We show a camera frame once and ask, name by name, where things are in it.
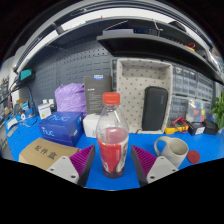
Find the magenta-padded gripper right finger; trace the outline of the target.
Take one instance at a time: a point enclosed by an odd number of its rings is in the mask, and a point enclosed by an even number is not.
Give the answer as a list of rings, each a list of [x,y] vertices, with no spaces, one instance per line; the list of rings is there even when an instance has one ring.
[[[131,156],[141,187],[178,171],[164,156],[156,157],[135,145],[131,146]]]

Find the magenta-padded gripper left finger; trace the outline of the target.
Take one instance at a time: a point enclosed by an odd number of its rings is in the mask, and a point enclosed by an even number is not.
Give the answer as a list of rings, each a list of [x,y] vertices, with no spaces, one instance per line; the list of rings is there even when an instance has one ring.
[[[95,146],[91,145],[85,149],[81,149],[70,157],[60,157],[47,171],[74,184],[85,187],[94,157]]]

